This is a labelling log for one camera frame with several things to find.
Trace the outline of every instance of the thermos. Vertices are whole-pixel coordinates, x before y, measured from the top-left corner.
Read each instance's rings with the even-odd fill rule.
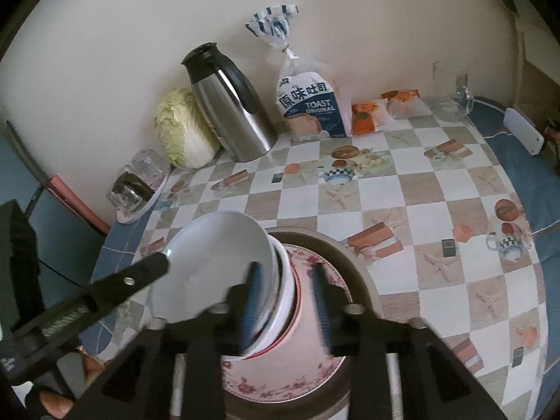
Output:
[[[207,42],[183,60],[206,122],[236,162],[270,150],[278,135],[255,89],[239,68]]]

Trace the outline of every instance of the gray bowl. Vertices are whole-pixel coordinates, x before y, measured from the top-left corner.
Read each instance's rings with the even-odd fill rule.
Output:
[[[344,278],[353,301],[382,315],[379,294],[368,271],[339,242],[299,227],[272,227],[267,232],[282,243],[303,246],[323,256]],[[348,404],[351,364],[350,358],[344,359],[325,384],[293,401],[254,403],[224,391],[227,417],[231,420],[327,420]]]

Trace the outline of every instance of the wall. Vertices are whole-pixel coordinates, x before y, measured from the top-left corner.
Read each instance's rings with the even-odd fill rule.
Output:
[[[188,84],[180,62],[193,47],[216,41],[279,120],[282,55],[244,23],[293,2],[290,47],[337,67],[355,102],[394,88],[429,93],[432,62],[450,50],[470,61],[475,94],[512,98],[515,35],[499,0],[42,0],[0,63],[0,113],[113,222],[105,191],[136,151],[161,149],[153,115],[164,92]]]

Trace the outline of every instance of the glass pitcher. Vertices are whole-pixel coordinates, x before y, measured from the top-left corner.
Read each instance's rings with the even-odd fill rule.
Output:
[[[433,114],[441,120],[458,122],[466,118],[474,106],[474,96],[467,84],[469,73],[448,60],[432,66]]]

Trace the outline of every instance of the pink floral plate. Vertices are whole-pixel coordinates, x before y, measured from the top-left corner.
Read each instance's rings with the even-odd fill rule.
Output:
[[[329,282],[344,288],[344,279],[317,253],[284,245],[301,291],[301,307],[285,333],[261,353],[243,360],[222,362],[224,388],[256,403],[282,403],[303,397],[327,382],[344,357],[331,357],[323,347],[313,300],[311,269],[316,262],[326,268]]]

